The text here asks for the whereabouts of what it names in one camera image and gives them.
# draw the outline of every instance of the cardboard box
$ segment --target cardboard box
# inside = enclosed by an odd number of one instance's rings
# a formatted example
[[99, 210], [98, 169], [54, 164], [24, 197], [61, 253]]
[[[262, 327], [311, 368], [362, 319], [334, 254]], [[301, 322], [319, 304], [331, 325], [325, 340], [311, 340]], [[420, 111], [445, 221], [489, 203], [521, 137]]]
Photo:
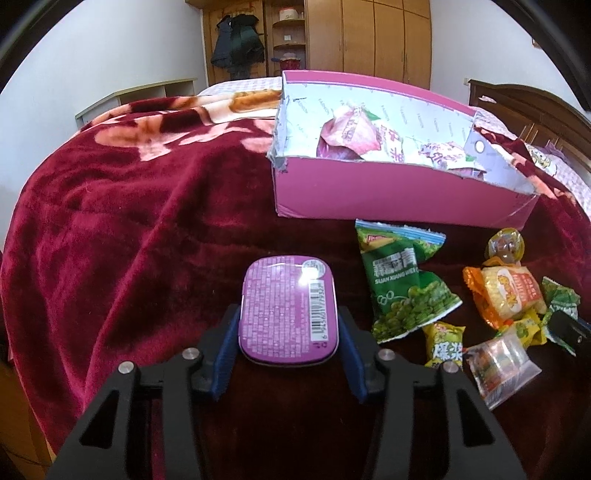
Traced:
[[[429, 142], [462, 145], [486, 168], [484, 180], [417, 164], [317, 158], [322, 126], [347, 104], [362, 106], [387, 122], [402, 138], [405, 155]], [[472, 129], [474, 115], [468, 106], [391, 80], [286, 71], [268, 154], [277, 213], [521, 229], [538, 196]]]

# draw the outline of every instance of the green pea snack bag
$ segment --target green pea snack bag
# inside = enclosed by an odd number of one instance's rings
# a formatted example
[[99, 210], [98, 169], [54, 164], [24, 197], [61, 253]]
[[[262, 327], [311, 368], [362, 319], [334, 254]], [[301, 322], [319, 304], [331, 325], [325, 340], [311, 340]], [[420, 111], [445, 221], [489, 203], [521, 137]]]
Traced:
[[378, 343], [403, 338], [436, 322], [462, 301], [434, 273], [418, 269], [443, 245], [445, 235], [409, 226], [355, 222], [372, 291]]
[[548, 277], [542, 278], [542, 295], [548, 306], [548, 311], [542, 319], [542, 331], [552, 342], [574, 355], [574, 350], [570, 345], [563, 342], [559, 337], [552, 335], [548, 330], [548, 321], [557, 310], [562, 310], [576, 320], [579, 316], [577, 306], [581, 303], [581, 297], [572, 288], [563, 287]]
[[428, 362], [425, 367], [437, 368], [448, 360], [462, 368], [462, 337], [466, 327], [455, 327], [444, 322], [435, 322], [423, 327], [427, 337]]

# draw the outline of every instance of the candy wrapper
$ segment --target candy wrapper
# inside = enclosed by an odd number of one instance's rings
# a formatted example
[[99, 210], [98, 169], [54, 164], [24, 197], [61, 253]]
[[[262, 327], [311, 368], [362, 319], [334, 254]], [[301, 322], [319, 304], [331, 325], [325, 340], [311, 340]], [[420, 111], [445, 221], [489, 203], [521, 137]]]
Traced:
[[441, 248], [445, 235], [362, 220], [355, 227], [374, 301], [372, 333], [378, 343], [407, 336], [462, 304], [441, 278], [418, 269]]
[[527, 310], [520, 320], [507, 320], [499, 329], [497, 336], [501, 336], [511, 326], [514, 326], [515, 333], [525, 349], [532, 345], [544, 345], [547, 342], [542, 320], [534, 309]]
[[428, 362], [425, 367], [437, 368], [451, 360], [462, 368], [462, 336], [466, 327], [455, 327], [444, 322], [435, 322], [423, 327], [427, 337]]
[[464, 149], [455, 142], [428, 143], [419, 151], [421, 155], [430, 158], [433, 167], [439, 170], [449, 170], [464, 177], [483, 178], [486, 169], [480, 165], [475, 157], [466, 155]]
[[581, 297], [572, 288], [563, 287], [548, 277], [542, 278], [542, 291], [544, 293], [544, 299], [548, 304], [548, 312], [542, 319], [542, 330], [552, 342], [560, 345], [571, 355], [574, 355], [574, 350], [570, 345], [563, 342], [559, 337], [552, 335], [548, 330], [548, 321], [557, 310], [562, 310], [576, 320], [579, 316], [577, 306], [581, 303]]
[[466, 361], [480, 396], [490, 410], [514, 395], [542, 371], [525, 353], [513, 326], [498, 338], [468, 348]]
[[495, 330], [506, 320], [519, 320], [530, 308], [546, 313], [540, 287], [526, 267], [466, 267], [463, 276], [480, 315]]
[[402, 163], [400, 136], [361, 106], [343, 105], [320, 131], [318, 158]]
[[521, 266], [521, 259], [525, 253], [525, 241], [518, 230], [503, 228], [488, 241], [484, 263], [487, 267], [495, 265]]

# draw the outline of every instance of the green snack bag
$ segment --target green snack bag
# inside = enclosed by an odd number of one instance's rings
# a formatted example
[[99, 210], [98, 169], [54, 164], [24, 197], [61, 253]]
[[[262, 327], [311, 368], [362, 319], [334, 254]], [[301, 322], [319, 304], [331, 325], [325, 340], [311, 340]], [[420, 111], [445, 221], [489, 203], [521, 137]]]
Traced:
[[570, 345], [552, 335], [548, 330], [548, 322], [552, 314], [557, 310], [562, 310], [566, 315], [577, 320], [579, 317], [577, 306], [581, 303], [581, 297], [572, 288], [563, 287], [548, 277], [542, 278], [542, 295], [548, 306], [548, 311], [544, 315], [544, 318], [542, 318], [542, 331], [552, 342], [560, 345], [571, 355], [574, 355], [574, 350]]
[[363, 220], [355, 228], [372, 290], [372, 333], [378, 343], [405, 337], [462, 304], [441, 278], [418, 269], [441, 248], [445, 235]]

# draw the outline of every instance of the orange snack wrapper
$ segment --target orange snack wrapper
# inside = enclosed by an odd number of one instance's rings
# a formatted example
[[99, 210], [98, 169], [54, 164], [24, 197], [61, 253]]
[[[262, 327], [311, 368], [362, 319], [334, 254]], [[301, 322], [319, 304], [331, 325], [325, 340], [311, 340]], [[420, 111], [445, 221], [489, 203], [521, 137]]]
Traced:
[[530, 308], [539, 314], [547, 310], [540, 286], [526, 267], [466, 267], [463, 277], [478, 312], [495, 330], [506, 320], [519, 320]]

